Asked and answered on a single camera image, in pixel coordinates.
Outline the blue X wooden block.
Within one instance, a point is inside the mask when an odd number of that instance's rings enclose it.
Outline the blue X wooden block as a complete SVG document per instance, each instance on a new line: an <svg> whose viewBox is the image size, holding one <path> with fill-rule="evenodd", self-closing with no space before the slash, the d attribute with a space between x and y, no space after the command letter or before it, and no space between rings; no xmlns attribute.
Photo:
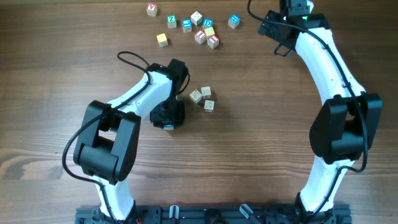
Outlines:
<svg viewBox="0 0 398 224"><path fill-rule="evenodd" d="M174 130L174 126L173 125L165 125L164 129L165 130Z"/></svg>

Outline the green edged picture block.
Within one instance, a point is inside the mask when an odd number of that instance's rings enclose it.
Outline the green edged picture block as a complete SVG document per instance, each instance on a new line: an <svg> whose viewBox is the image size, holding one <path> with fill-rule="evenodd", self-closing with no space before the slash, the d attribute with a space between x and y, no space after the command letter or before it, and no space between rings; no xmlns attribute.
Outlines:
<svg viewBox="0 0 398 224"><path fill-rule="evenodd" d="M203 98L202 94L198 90L191 92L189 97L194 103L198 103Z"/></svg>

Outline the red edged animal block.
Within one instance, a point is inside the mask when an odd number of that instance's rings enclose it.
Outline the red edged animal block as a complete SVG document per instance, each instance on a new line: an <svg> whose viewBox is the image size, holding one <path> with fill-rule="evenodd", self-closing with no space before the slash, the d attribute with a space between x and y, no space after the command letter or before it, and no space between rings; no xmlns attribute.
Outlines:
<svg viewBox="0 0 398 224"><path fill-rule="evenodd" d="M212 113L214 111L215 102L211 100L206 100L204 104L204 110L206 112Z"/></svg>

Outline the number 2 wooden block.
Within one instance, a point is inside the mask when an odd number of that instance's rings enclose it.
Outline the number 2 wooden block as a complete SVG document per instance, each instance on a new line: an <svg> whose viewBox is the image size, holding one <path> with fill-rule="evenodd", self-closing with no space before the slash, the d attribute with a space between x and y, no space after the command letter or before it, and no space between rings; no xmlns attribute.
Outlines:
<svg viewBox="0 0 398 224"><path fill-rule="evenodd" d="M211 88L209 86L201 87L201 95L203 99L211 98Z"/></svg>

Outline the yellow S wooden block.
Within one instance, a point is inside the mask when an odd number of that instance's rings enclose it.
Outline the yellow S wooden block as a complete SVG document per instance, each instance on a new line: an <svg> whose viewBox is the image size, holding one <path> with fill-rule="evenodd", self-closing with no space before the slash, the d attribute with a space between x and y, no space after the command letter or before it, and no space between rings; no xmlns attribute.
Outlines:
<svg viewBox="0 0 398 224"><path fill-rule="evenodd" d="M156 37L160 47L168 46L168 40L165 34L159 34Z"/></svg>

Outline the plain animal wooden block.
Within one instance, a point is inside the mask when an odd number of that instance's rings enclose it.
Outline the plain animal wooden block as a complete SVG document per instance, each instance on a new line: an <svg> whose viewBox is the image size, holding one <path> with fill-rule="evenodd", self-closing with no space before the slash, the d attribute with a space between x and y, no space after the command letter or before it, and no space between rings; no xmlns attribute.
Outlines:
<svg viewBox="0 0 398 224"><path fill-rule="evenodd" d="M191 22L196 25L199 26L201 24L201 22L203 21L203 16L198 12L195 11L192 15L191 15Z"/></svg>

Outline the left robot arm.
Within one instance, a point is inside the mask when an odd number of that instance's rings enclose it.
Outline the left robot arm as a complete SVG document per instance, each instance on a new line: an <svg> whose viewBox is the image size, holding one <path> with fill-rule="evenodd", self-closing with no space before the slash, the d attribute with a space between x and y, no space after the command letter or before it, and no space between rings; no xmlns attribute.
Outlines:
<svg viewBox="0 0 398 224"><path fill-rule="evenodd" d="M73 160L97 184L101 203L77 209L76 223L140 222L127 176L136 160L142 120L149 117L153 126L164 130L181 126L185 108L177 96L188 80L182 61L172 59L166 67L153 63L119 98L87 106Z"/></svg>

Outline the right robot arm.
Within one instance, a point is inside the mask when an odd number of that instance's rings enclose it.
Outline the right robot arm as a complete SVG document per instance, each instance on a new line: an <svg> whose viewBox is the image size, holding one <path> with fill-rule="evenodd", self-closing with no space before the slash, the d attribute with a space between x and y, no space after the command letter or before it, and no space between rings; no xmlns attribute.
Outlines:
<svg viewBox="0 0 398 224"><path fill-rule="evenodd" d="M354 79L333 40L323 14L311 1L281 1L269 11L258 32L297 53L315 82L322 108L310 127L315 155L305 187L291 205L273 205L260 217L264 223L351 223L348 205L333 203L344 175L354 162L368 161L382 100Z"/></svg>

